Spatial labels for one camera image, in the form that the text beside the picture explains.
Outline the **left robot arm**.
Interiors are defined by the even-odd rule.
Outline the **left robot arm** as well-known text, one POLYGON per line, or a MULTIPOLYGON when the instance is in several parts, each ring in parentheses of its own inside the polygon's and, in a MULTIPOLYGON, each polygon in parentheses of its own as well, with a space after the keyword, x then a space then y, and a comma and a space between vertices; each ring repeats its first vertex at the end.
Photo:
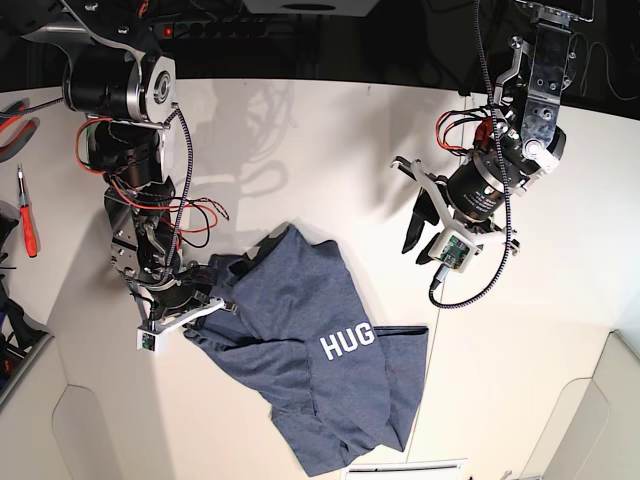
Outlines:
POLYGON ((533 1, 535 36, 510 38, 510 67, 492 81, 484 105, 449 110, 437 120, 438 145, 457 157, 448 176, 427 170, 420 160, 396 157, 393 167, 420 187, 403 250, 420 240, 425 225, 440 226, 420 252, 419 265, 437 262, 462 272, 489 244, 518 251, 515 234, 496 224, 494 214, 511 194, 523 195, 560 163, 566 135, 557 124, 561 95, 576 75, 570 24, 578 8, 533 1))

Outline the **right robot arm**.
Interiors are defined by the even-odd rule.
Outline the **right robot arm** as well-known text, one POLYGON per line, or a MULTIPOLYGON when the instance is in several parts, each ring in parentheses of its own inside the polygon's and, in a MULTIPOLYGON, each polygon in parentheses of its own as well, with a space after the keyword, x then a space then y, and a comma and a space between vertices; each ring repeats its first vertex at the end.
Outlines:
POLYGON ((60 101, 84 115, 75 155, 106 183, 111 261, 143 320, 190 322, 210 301, 204 266, 182 256, 186 210, 201 209, 170 175, 177 133, 174 60, 144 21, 146 3, 5 1, 4 33, 57 47, 66 57, 60 101))

